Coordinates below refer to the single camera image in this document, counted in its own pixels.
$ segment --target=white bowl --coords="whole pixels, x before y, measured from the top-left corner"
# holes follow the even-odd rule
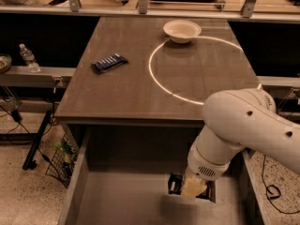
[[[163,31],[176,43],[188,43],[201,33],[201,27],[195,22],[174,20],[163,26]]]

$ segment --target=countertop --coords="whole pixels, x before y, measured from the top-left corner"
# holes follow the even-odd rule
[[[56,116],[195,125],[209,95],[260,85],[227,22],[193,20],[202,33],[180,45],[162,30],[170,20],[102,17]],[[128,63],[100,75],[91,69],[113,53]]]

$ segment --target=black cable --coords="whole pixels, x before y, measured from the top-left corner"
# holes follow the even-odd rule
[[[294,112],[291,112],[289,115],[286,115],[284,118],[285,119],[288,119],[291,115],[293,115],[294,114]]]
[[[1,108],[4,112],[7,113],[7,114],[4,114],[4,115],[1,115],[0,117],[4,117],[4,116],[6,116],[6,115],[9,114],[8,111],[7,111],[4,107],[2,107],[1,105],[0,105],[0,108]]]
[[[65,188],[68,188],[68,186],[66,186],[66,184],[64,183],[64,179],[62,179],[62,177],[61,177],[61,175],[60,175],[60,172],[59,172],[58,169],[53,165],[53,163],[51,162],[51,160],[50,160],[45,154],[43,154],[43,153],[40,151],[39,148],[37,148],[37,150],[39,151],[39,153],[41,154],[41,156],[44,158],[44,160],[45,160],[46,162],[48,162],[48,163],[55,169],[55,171],[56,171],[56,173],[57,173],[57,175],[58,175],[58,177],[55,177],[55,178],[56,178],[58,181],[60,181],[60,182],[64,185]]]
[[[25,127],[23,124],[18,123],[18,125],[17,125],[15,128],[11,129],[11,130],[8,131],[6,134],[2,134],[2,135],[7,136],[9,133],[11,133],[11,132],[14,131],[15,129],[17,129],[19,126],[23,127],[23,128],[26,130],[26,132],[29,133],[29,131],[26,129],[26,127]],[[11,141],[11,140],[9,139],[9,136],[7,136],[7,140],[8,140],[11,144],[14,144],[14,145],[28,145],[28,144],[30,144],[30,143],[33,142],[33,141],[29,141],[29,142],[14,142],[14,141]]]
[[[265,187],[265,195],[266,198],[268,199],[268,201],[274,206],[275,209],[277,209],[279,211],[279,213],[281,214],[287,214],[287,215],[292,215],[292,214],[297,214],[300,213],[300,210],[294,211],[294,212],[284,212],[282,210],[280,210],[279,208],[277,208],[274,204],[273,204],[273,200],[276,200],[278,198],[281,197],[281,191],[278,187],[276,187],[275,185],[269,185],[267,186],[265,181],[264,181],[264,169],[265,169],[265,161],[266,161],[266,156],[264,156],[263,158],[263,164],[262,164],[262,182],[264,184]],[[271,188],[274,188],[277,191],[277,195],[274,195],[274,193],[271,191]]]
[[[19,124],[21,125],[22,128],[25,129],[25,131],[26,131],[27,133],[30,133],[30,131],[28,131],[28,129],[27,129],[22,123],[19,123]]]
[[[8,115],[11,116],[10,112],[9,112],[8,110],[6,110],[4,107],[2,107],[2,105],[0,105],[0,108],[1,108],[4,112],[6,112]]]
[[[51,121],[51,123],[49,123],[49,124],[50,124],[50,126],[49,126],[48,130],[43,133],[43,136],[45,136],[48,132],[50,132],[51,128],[53,128],[53,121]]]

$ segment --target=bowl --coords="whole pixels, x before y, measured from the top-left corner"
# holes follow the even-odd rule
[[[0,74],[5,73],[11,68],[11,57],[7,54],[0,53]]]
[[[195,22],[188,20],[174,20],[163,26],[163,31],[176,43],[184,44],[198,36],[202,29]]]

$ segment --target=light circle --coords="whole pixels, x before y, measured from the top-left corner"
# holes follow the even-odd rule
[[[238,49],[238,50],[240,50],[240,51],[243,51],[242,48],[241,48],[240,46],[238,46],[238,45],[236,45],[236,44],[234,44],[234,43],[232,43],[232,42],[230,42],[230,41],[226,41],[226,40],[224,40],[224,39],[220,39],[220,38],[216,38],[216,37],[206,37],[206,36],[199,36],[199,37],[195,37],[195,38],[204,38],[204,39],[211,39],[211,40],[215,40],[215,41],[221,41],[221,42],[227,43],[227,44],[229,44],[229,45],[231,45],[231,46],[234,46],[234,48],[236,48],[236,49]],[[154,82],[155,82],[155,83],[156,83],[163,91],[165,91],[167,94],[170,94],[170,95],[172,95],[173,97],[178,98],[178,99],[181,99],[181,100],[184,100],[184,101],[186,101],[186,102],[189,102],[189,103],[193,103],[193,104],[202,106],[202,105],[204,104],[204,101],[197,101],[197,100],[193,100],[193,99],[188,99],[188,98],[186,98],[186,97],[182,97],[182,96],[179,96],[179,95],[173,93],[172,91],[170,91],[169,89],[167,89],[165,86],[163,86],[163,85],[157,80],[156,76],[154,75],[154,73],[153,73],[153,71],[152,71],[152,65],[151,65],[151,64],[152,64],[153,57],[154,57],[154,55],[158,52],[158,50],[159,50],[161,47],[163,47],[163,45],[166,44],[166,42],[168,42],[168,40],[165,41],[165,42],[163,42],[163,43],[161,43],[160,45],[158,45],[158,46],[152,51],[152,53],[151,53],[151,55],[150,55],[150,58],[149,58],[149,65],[148,65],[148,66],[149,66],[149,72],[150,72],[151,78],[152,78],[152,79],[154,80]]]

